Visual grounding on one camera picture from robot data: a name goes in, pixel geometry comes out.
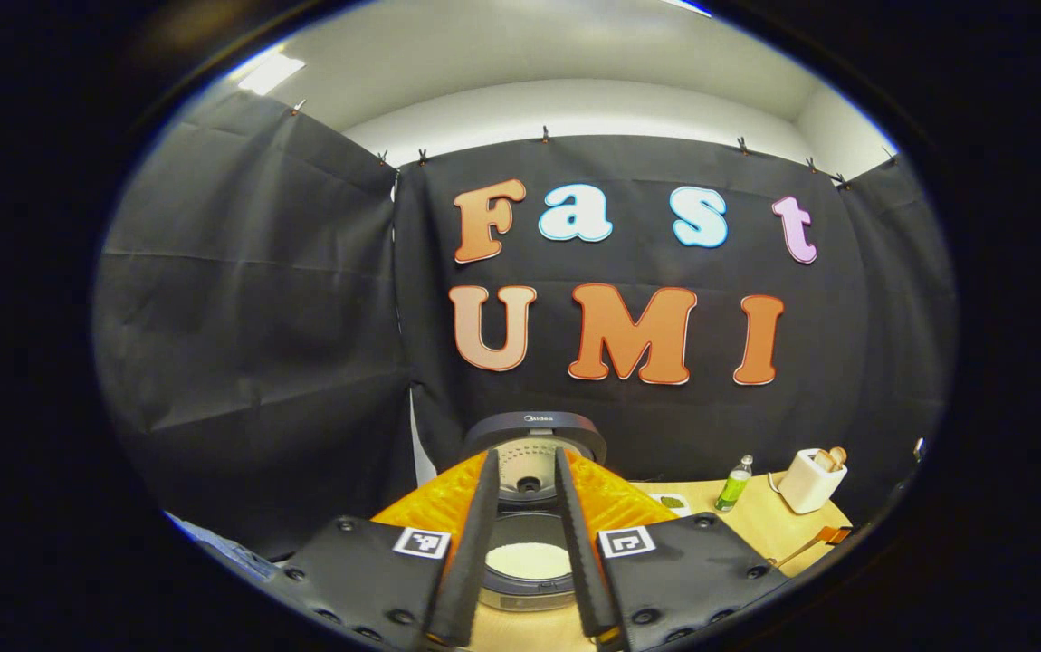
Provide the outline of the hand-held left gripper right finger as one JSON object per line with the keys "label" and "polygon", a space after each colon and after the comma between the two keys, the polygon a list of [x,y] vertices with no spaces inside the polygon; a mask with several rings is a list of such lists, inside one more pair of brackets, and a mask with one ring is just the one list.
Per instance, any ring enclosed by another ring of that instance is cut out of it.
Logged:
{"label": "hand-held left gripper right finger", "polygon": [[555,491],[584,636],[599,651],[694,651],[718,640],[788,579],[712,513],[658,520],[645,492],[582,455],[555,454]]}

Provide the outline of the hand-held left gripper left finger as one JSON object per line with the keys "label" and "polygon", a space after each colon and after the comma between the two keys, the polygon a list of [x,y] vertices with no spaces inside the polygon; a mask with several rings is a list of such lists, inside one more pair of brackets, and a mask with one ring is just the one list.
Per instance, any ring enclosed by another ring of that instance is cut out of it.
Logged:
{"label": "hand-held left gripper left finger", "polygon": [[483,451],[379,516],[335,517],[277,570],[272,595],[376,651],[466,647],[497,495],[499,455]]}

